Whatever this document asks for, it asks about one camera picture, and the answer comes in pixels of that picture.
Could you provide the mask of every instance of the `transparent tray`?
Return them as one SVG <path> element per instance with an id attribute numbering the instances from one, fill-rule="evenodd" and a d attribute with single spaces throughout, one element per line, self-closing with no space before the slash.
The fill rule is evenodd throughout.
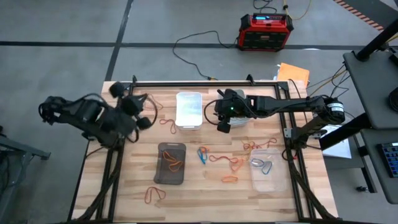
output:
<path id="1" fill-rule="evenodd" d="M 280 192 L 286 190 L 287 163 L 282 160 L 279 150 L 254 149 L 251 151 L 249 163 L 252 184 L 255 190 L 258 192 Z"/>

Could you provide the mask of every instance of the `wooden table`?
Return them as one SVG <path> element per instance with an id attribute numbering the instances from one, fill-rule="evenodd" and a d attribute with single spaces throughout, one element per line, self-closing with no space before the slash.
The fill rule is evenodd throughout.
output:
<path id="1" fill-rule="evenodd" d="M 116 100 L 108 93 L 113 82 L 105 82 L 102 96 L 115 106 Z M 303 83 L 297 82 L 302 97 L 307 95 Z M 232 87 L 242 89 L 247 95 L 275 97 L 275 90 L 264 86 Z M 217 99 L 217 87 L 150 87 L 136 88 L 134 94 L 151 93 L 164 108 L 159 111 L 158 119 L 175 119 L 176 97 L 179 92 L 200 92 L 203 106 Z M 293 86 L 289 84 L 290 95 L 298 98 Z M 214 110 L 208 108 L 208 114 Z M 154 112 L 145 110 L 144 115 L 153 118 Z M 297 126 L 305 124 L 303 113 L 295 113 Z M 276 138 L 277 144 L 271 148 L 282 152 L 285 149 L 279 115 L 266 119 L 251 119 L 241 128 L 233 128 L 229 134 L 216 130 L 216 126 L 203 119 L 198 131 L 180 131 L 170 133 L 170 123 L 156 124 L 140 132 L 138 143 L 127 142 L 124 148 L 121 178 L 114 214 L 114 222 L 276 222 L 297 221 L 297 212 L 293 198 L 292 184 L 287 163 L 285 163 L 286 189 L 281 192 L 261 194 L 252 187 L 249 162 L 245 162 L 235 173 L 237 183 L 222 183 L 221 178 L 231 174 L 226 161 L 207 162 L 203 165 L 197 155 L 199 146 L 208 146 L 214 156 L 241 157 L 244 153 L 242 141 L 255 141 L 257 144 Z M 185 178 L 182 185 L 159 185 L 153 181 L 157 164 L 158 144 L 160 142 L 182 142 L 187 147 Z M 319 147 L 318 141 L 311 139 L 308 144 Z M 88 153 L 99 147 L 97 142 L 90 143 Z M 317 149 L 304 149 L 303 156 L 307 168 L 311 190 L 327 210 L 337 216 L 328 174 L 322 152 Z M 79 217 L 93 201 L 100 190 L 106 150 L 98 151 L 87 158 L 72 218 Z M 144 203 L 148 187 L 158 187 L 166 191 L 167 196 L 158 200 L 153 194 L 150 204 Z M 303 209 L 308 216 L 305 196 L 300 194 Z"/>

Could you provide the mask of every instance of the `keyboard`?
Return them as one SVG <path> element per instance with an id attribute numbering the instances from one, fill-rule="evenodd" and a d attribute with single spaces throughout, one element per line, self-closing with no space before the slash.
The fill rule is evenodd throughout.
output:
<path id="1" fill-rule="evenodd" d="M 378 144 L 377 146 L 390 177 L 398 177 L 398 142 Z"/>

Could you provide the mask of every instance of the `yellow cable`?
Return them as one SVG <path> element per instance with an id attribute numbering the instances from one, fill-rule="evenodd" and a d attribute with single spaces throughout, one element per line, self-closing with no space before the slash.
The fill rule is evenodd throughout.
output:
<path id="1" fill-rule="evenodd" d="M 387 40 L 387 42 L 386 42 L 386 43 L 389 43 L 389 42 L 391 42 L 391 41 L 395 40 L 396 38 L 398 38 L 398 34 L 397 34 L 397 35 L 395 35 L 395 36 L 393 36 L 393 37 L 391 37 L 389 40 Z"/>
<path id="2" fill-rule="evenodd" d="M 308 10 L 310 9 L 311 3 L 312 3 L 312 0 L 310 0 L 310 3 L 308 4 L 307 9 L 305 10 L 304 14 L 303 14 L 302 16 L 300 16 L 299 18 L 293 18 L 293 17 L 289 14 L 289 11 L 287 10 L 287 8 L 285 9 L 285 10 L 286 10 L 286 14 L 288 14 L 288 15 L 290 16 L 290 18 L 292 18 L 292 20 L 299 20 L 299 19 L 303 18 L 303 17 L 306 15 L 306 13 L 308 12 Z"/>
<path id="3" fill-rule="evenodd" d="M 330 83 L 331 81 L 333 81 L 335 78 L 339 77 L 340 75 L 342 75 L 346 70 L 344 69 L 342 72 L 337 73 L 336 75 L 334 75 L 331 80 L 325 82 L 324 84 L 320 85 L 314 92 L 311 93 L 310 96 L 312 96 L 315 92 L 317 92 L 320 88 L 324 87 L 326 84 Z"/>

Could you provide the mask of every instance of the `black metal frame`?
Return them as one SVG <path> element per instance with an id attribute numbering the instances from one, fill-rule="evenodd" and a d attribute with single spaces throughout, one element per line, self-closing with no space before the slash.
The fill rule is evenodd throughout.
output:
<path id="1" fill-rule="evenodd" d="M 203 82 L 136 82 L 134 85 L 134 88 L 150 88 L 150 87 L 170 87 L 170 86 L 175 86 L 175 87 L 186 87 L 186 86 L 264 86 L 264 87 L 274 87 L 275 90 L 275 95 L 277 99 L 282 99 L 280 91 L 283 91 L 284 95 L 286 98 L 290 98 L 290 93 L 289 93 L 289 88 L 287 82 L 257 82 L 254 83 L 252 80 L 248 81 L 242 81 L 242 82 L 221 82 L 221 81 L 203 81 Z M 296 122 L 295 122 L 295 117 L 293 113 L 289 113 L 289 119 L 290 119 L 290 125 L 292 128 L 296 127 Z M 281 128 L 282 130 L 284 128 L 287 128 L 287 123 L 285 119 L 285 115 L 280 113 L 280 123 L 281 123 Z M 284 142 L 285 146 L 287 147 L 287 150 L 289 150 L 289 153 L 291 153 L 291 149 L 288 149 L 288 139 L 284 137 Z M 113 217 L 114 217 L 114 209 L 116 205 L 116 200 L 117 200 L 117 194 L 118 194 L 118 184 L 119 184 L 119 175 L 121 171 L 121 161 L 123 158 L 123 152 L 124 152 L 124 145 L 120 147 L 118 150 L 115 149 L 110 149 L 108 151 L 108 154 L 106 156 L 106 162 L 105 162 L 105 167 L 104 167 L 104 176 L 103 176 L 103 181 L 101 184 L 101 190 L 106 189 L 107 186 L 109 185 L 109 173 L 111 170 L 111 161 L 113 158 L 114 152 L 118 152 L 118 157 L 116 161 L 115 168 L 113 170 L 113 173 L 117 175 L 117 177 L 112 181 L 111 185 L 113 185 L 112 192 L 111 192 L 111 197 L 110 197 L 110 204 L 109 204 L 109 211 L 108 211 L 108 217 L 103 218 L 103 204 L 104 204 L 104 198 L 102 198 L 96 207 L 97 213 L 95 216 L 94 220 L 72 220 L 72 215 L 73 215 L 73 209 L 75 206 L 76 202 L 76 197 L 78 193 L 78 189 L 80 186 L 80 180 L 81 180 L 81 175 L 83 173 L 83 168 L 85 164 L 85 160 L 82 163 L 81 171 L 80 171 L 80 176 L 78 183 L 76 185 L 76 190 L 75 190 L 75 195 L 73 197 L 73 201 L 70 207 L 70 212 L 68 216 L 68 223 L 112 223 L 113 222 Z M 305 163 L 303 159 L 303 154 L 301 151 L 298 152 L 298 163 L 300 167 L 300 173 L 301 176 L 303 177 L 303 181 L 305 184 L 309 186 L 308 182 L 308 176 L 307 176 L 307 171 L 305 170 Z M 297 181 L 293 177 L 293 173 L 291 170 L 291 167 L 289 167 L 289 172 L 290 172 L 290 177 L 292 181 L 292 190 L 294 193 L 294 200 L 295 200 L 295 206 L 297 210 L 297 216 L 298 220 L 301 222 L 301 220 L 306 219 L 303 214 L 303 209 L 302 209 L 302 203 L 300 200 L 300 192 L 299 192 L 299 187 L 297 185 Z M 307 200 L 307 206 L 308 206 L 308 211 L 310 215 L 310 220 L 317 220 L 315 216 L 315 209 L 314 206 L 312 205 L 310 199 L 306 195 L 306 200 Z"/>

